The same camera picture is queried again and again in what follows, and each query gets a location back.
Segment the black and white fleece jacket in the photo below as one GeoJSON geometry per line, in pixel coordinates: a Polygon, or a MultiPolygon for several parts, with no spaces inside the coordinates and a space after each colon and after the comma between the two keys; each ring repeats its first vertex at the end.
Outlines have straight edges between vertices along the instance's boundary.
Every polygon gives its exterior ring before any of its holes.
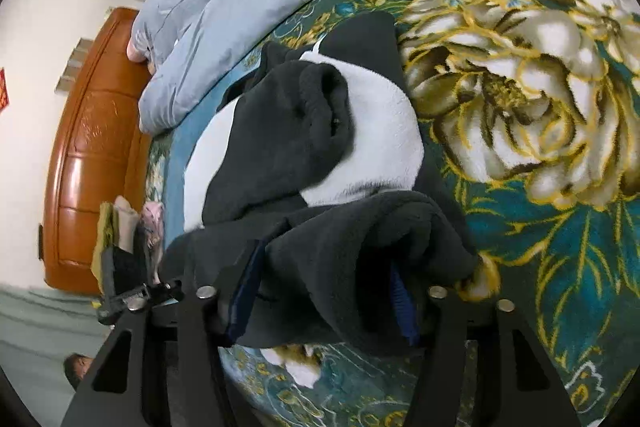
{"type": "Polygon", "coordinates": [[[427,289],[480,263],[424,145],[386,12],[299,49],[265,44],[195,144],[183,221],[160,262],[165,281],[208,285],[248,243],[265,243],[238,339],[254,348],[341,341],[403,355],[419,346],[400,332],[392,274],[422,323],[427,289]]]}

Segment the pink folded blanket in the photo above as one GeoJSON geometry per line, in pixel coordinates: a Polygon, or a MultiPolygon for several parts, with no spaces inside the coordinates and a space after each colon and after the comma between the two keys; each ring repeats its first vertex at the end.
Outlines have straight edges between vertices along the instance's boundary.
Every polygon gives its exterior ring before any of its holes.
{"type": "Polygon", "coordinates": [[[102,202],[96,225],[90,270],[102,295],[101,256],[107,247],[117,246],[133,254],[144,254],[148,260],[148,273],[154,283],[160,283],[157,274],[164,247],[164,206],[161,202],[145,202],[137,212],[124,196],[115,202],[102,202]]]}

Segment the brown wooden headboard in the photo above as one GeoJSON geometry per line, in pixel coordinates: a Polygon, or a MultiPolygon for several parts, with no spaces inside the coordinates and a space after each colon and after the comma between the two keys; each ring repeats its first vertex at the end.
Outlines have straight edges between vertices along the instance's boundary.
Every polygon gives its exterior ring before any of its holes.
{"type": "Polygon", "coordinates": [[[99,291],[91,261],[102,202],[144,202],[151,138],[139,130],[138,101],[150,80],[126,47],[137,13],[117,8],[93,41],[70,90],[52,147],[44,191],[40,257],[60,291],[99,291]]]}

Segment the red wall decoration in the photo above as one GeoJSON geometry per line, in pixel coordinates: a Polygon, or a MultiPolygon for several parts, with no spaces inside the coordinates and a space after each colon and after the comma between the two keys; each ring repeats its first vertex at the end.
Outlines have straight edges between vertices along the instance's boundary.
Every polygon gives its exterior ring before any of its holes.
{"type": "Polygon", "coordinates": [[[6,89],[6,73],[0,68],[0,112],[3,112],[10,103],[8,89],[6,89]]]}

